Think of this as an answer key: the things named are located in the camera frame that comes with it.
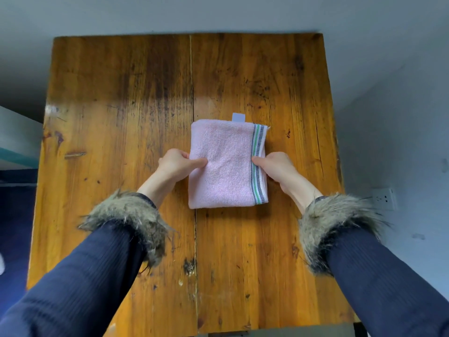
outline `hand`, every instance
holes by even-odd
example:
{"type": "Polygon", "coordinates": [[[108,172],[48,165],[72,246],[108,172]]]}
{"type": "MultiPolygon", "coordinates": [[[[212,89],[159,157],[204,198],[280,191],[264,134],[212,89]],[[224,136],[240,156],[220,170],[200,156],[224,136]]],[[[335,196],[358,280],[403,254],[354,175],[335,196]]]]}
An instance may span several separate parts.
{"type": "Polygon", "coordinates": [[[196,168],[203,168],[206,158],[189,159],[187,152],[170,149],[159,158],[159,167],[153,175],[138,189],[138,193],[147,196],[159,208],[176,182],[186,178],[196,168]]]}
{"type": "Polygon", "coordinates": [[[274,181],[279,182],[282,191],[295,201],[302,214],[314,199],[323,196],[312,183],[298,173],[286,153],[272,152],[265,158],[253,156],[251,160],[274,181]]]}

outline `electrical outlet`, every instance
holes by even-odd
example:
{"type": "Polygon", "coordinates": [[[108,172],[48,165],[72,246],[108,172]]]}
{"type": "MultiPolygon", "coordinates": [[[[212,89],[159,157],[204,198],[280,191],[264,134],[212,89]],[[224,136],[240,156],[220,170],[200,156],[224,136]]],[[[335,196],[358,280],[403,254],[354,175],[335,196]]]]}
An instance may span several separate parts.
{"type": "Polygon", "coordinates": [[[381,210],[396,210],[396,199],[393,189],[376,188],[371,189],[373,207],[381,210]]]}

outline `sleeve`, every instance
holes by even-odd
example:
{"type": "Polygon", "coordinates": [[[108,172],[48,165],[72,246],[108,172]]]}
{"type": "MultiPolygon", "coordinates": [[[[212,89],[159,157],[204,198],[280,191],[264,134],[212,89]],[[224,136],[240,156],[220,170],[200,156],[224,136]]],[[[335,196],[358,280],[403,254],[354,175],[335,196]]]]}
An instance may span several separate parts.
{"type": "Polygon", "coordinates": [[[373,337],[449,336],[449,302],[379,242],[382,225],[349,195],[313,203],[300,220],[311,271],[336,279],[373,337]]]}
{"type": "Polygon", "coordinates": [[[93,232],[5,313],[0,336],[102,336],[142,261],[159,264],[167,227],[144,195],[116,192],[80,226],[93,232]]]}

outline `wooden table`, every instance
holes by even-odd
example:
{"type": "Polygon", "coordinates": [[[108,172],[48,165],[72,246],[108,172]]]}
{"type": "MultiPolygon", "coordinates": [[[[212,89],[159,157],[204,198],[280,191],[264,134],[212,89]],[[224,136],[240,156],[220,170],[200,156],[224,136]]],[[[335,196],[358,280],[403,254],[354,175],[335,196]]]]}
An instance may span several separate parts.
{"type": "MultiPolygon", "coordinates": [[[[194,34],[54,40],[28,287],[75,248],[76,229],[118,187],[135,190],[171,147],[189,151],[194,120],[266,124],[324,194],[342,192],[321,34],[194,34]]],[[[161,207],[179,233],[140,274],[108,334],[198,333],[352,322],[335,281],[313,277],[294,203],[190,210],[187,180],[161,207]],[[185,262],[196,265],[185,272],[185,262]]]]}

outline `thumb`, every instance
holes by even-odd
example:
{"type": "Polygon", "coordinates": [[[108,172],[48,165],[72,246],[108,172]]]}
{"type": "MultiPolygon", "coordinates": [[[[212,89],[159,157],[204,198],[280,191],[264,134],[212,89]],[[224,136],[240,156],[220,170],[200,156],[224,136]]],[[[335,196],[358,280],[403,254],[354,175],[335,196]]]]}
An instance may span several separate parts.
{"type": "Polygon", "coordinates": [[[207,164],[207,158],[197,158],[190,160],[190,166],[192,169],[203,168],[207,164]]]}
{"type": "Polygon", "coordinates": [[[251,157],[251,161],[257,165],[258,167],[261,167],[262,169],[264,168],[266,162],[265,162],[265,158],[259,157],[259,156],[253,156],[251,157]]]}

